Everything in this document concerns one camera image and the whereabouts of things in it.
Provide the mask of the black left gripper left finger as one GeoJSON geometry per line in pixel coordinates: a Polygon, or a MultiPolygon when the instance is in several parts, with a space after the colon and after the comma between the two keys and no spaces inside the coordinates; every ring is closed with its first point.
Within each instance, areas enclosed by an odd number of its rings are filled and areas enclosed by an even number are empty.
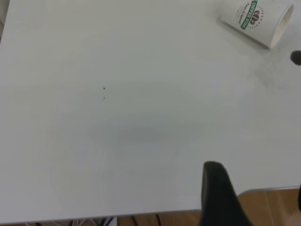
{"type": "Polygon", "coordinates": [[[225,167],[215,161],[203,165],[201,226],[250,226],[225,167]]]}

